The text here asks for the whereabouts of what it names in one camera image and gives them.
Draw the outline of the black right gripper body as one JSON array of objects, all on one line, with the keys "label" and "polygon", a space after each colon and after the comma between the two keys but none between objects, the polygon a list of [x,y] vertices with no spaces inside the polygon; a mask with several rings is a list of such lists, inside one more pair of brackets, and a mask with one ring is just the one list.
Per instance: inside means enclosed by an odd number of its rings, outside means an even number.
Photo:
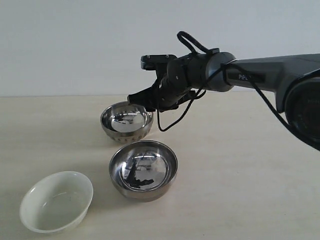
[{"label": "black right gripper body", "polygon": [[179,105],[195,97],[188,79],[185,65],[182,62],[169,62],[166,75],[155,90],[158,110],[175,110]]}]

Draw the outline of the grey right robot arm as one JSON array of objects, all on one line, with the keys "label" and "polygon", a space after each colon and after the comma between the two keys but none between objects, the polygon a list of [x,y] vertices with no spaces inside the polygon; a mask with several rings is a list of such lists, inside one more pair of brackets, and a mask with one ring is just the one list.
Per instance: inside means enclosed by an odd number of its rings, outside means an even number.
[{"label": "grey right robot arm", "polygon": [[211,49],[177,57],[144,55],[141,68],[156,73],[148,88],[128,95],[130,105],[149,112],[175,110],[191,104],[205,92],[224,93],[233,87],[254,89],[262,96],[274,93],[268,107],[284,127],[314,149],[320,147],[320,56],[317,53],[236,59]]}]

